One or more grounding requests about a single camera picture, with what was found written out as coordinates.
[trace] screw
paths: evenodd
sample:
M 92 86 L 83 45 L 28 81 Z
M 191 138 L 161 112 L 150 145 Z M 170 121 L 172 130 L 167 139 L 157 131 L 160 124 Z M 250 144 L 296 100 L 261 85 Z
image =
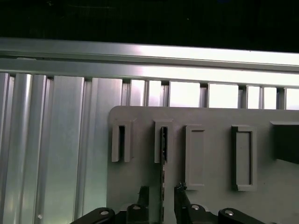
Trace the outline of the screw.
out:
M 103 216 L 105 216 L 105 215 L 109 214 L 109 211 L 102 211 L 100 214 L 103 215 Z
M 224 211 L 225 214 L 227 214 L 228 216 L 233 216 L 234 213 L 231 210 L 226 210 Z
M 191 206 L 191 208 L 193 208 L 193 209 L 195 209 L 195 210 L 199 210 L 199 206 L 196 205 L 196 204 L 193 204 L 193 205 Z

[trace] aluminum panel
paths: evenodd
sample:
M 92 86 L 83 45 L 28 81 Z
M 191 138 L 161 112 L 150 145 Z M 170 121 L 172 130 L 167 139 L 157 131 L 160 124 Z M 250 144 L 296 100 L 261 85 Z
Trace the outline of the aluminum panel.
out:
M 53 79 L 46 80 L 46 90 L 43 109 L 43 125 L 41 135 L 41 146 L 39 151 L 38 173 L 37 173 L 37 187 L 36 187 L 36 204 L 34 220 L 36 223 L 42 223 L 40 219 L 43 218 L 45 188 L 47 179 L 47 166 L 50 142 L 50 118 L 52 113 L 54 81 Z
M 30 73 L 50 76 L 138 78 L 143 80 L 171 80 L 179 82 L 227 83 L 297 87 L 296 72 L 220 69 L 213 67 L 182 67 L 165 65 L 132 65 L 117 63 L 89 63 L 70 61 L 0 59 L 0 72 Z
M 144 106 L 145 81 L 131 80 L 130 106 Z
M 83 204 L 84 204 L 84 187 L 85 187 L 85 174 L 87 162 L 87 144 L 88 144 L 88 129 L 90 122 L 90 107 L 91 107 L 91 90 L 92 82 L 84 82 L 83 92 L 83 109 L 81 119 L 81 133 L 80 133 L 80 145 L 78 155 L 78 176 L 77 176 L 77 192 L 76 192 L 76 204 L 75 204 L 75 219 L 83 216 Z
M 200 84 L 170 82 L 169 106 L 199 107 Z
M 209 84 L 208 107 L 238 108 L 239 87 L 237 85 Z
M 160 106 L 161 81 L 148 81 L 146 92 L 146 106 Z
M 10 128 L 10 121 L 7 119 L 8 117 L 10 118 L 9 115 L 11 114 L 12 88 L 9 88 L 9 81 L 9 74 L 0 73 L 0 222 L 3 220 L 7 174 L 7 153 Z
M 285 90 L 285 108 L 287 110 L 299 110 L 299 89 Z
M 3 126 L 5 120 L 5 106 L 7 100 L 8 85 L 9 85 L 9 75 L 7 73 L 0 73 L 0 154 L 1 154 Z
M 20 223 L 32 75 L 17 74 L 14 84 L 3 223 Z
M 84 79 L 55 77 L 42 223 L 74 219 Z
M 246 108 L 247 109 L 260 109 L 260 91 L 259 86 L 247 86 L 246 89 Z
M 273 87 L 263 88 L 263 109 L 275 110 L 277 107 L 277 89 Z
M 187 60 L 189 64 L 223 61 L 238 64 L 253 63 L 265 67 L 264 69 L 268 69 L 267 65 L 299 65 L 299 55 L 295 53 L 18 38 L 0 38 L 0 53 L 8 56 L 133 62 L 141 60 L 160 63 L 173 62 L 167 59 L 178 61 L 177 63 Z
M 83 214 L 106 206 L 108 116 L 113 107 L 121 105 L 121 87 L 121 79 L 93 79 Z
M 33 76 L 26 146 L 25 173 L 21 195 L 22 223 L 33 223 L 35 217 L 38 163 L 41 146 L 43 108 L 47 77 Z

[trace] corrugated metal wall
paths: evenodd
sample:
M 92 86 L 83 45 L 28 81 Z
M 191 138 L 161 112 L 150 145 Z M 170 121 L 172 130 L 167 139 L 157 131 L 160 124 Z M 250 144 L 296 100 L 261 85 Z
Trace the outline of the corrugated metal wall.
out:
M 299 109 L 298 89 L 0 73 L 0 220 L 67 224 L 106 205 L 117 105 Z

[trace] black clamp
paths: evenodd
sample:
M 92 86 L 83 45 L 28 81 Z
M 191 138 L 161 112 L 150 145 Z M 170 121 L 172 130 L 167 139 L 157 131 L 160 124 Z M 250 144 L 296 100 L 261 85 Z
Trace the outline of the black clamp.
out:
M 177 224 L 264 224 L 236 209 L 226 208 L 218 215 L 199 204 L 191 204 L 185 184 L 174 189 L 174 212 Z M 99 208 L 71 224 L 149 224 L 149 187 L 141 187 L 138 202 L 115 214 L 112 209 Z

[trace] metal bar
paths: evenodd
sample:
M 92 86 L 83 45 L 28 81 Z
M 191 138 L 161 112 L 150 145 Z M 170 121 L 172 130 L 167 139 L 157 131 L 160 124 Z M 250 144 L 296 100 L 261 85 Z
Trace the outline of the metal bar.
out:
M 299 65 L 299 54 L 295 53 L 18 38 L 0 38 L 0 55 L 209 66 L 218 64 L 221 67 L 230 64 L 230 67 L 251 66 L 265 70 L 298 71 L 296 66 Z
M 120 79 L 92 80 L 83 214 L 106 206 L 108 116 L 113 107 L 121 105 L 121 87 Z
M 230 70 L 216 68 L 141 66 L 116 63 L 87 63 L 0 59 L 0 72 L 50 76 L 135 78 L 200 83 L 228 83 L 298 87 L 299 75 L 287 72 Z
M 49 142 L 50 142 L 50 121 L 53 103 L 54 81 L 47 78 L 46 92 L 43 105 L 43 125 L 41 135 L 41 146 L 39 151 L 36 203 L 33 224 L 43 223 L 43 209 L 45 201 L 46 174 L 48 166 Z
M 21 220 L 32 75 L 17 74 L 14 84 L 3 223 Z
M 75 218 L 78 219 L 83 216 L 84 204 L 84 187 L 85 187 L 85 174 L 87 165 L 87 144 L 88 144 L 88 128 L 90 116 L 90 103 L 91 103 L 91 88 L 92 82 L 84 82 L 83 92 L 83 106 L 82 106 L 82 119 L 81 119 L 81 133 L 80 145 L 78 155 L 78 174 L 77 174 L 77 189 L 76 189 L 76 204 L 75 204 Z
M 46 76 L 33 76 L 29 113 L 28 139 L 24 167 L 21 220 L 32 224 L 35 215 L 37 176 L 41 146 L 43 109 L 47 85 Z
M 74 219 L 83 87 L 81 77 L 54 78 L 43 223 Z
M 0 74 L 0 223 L 3 221 L 13 83 L 9 74 Z

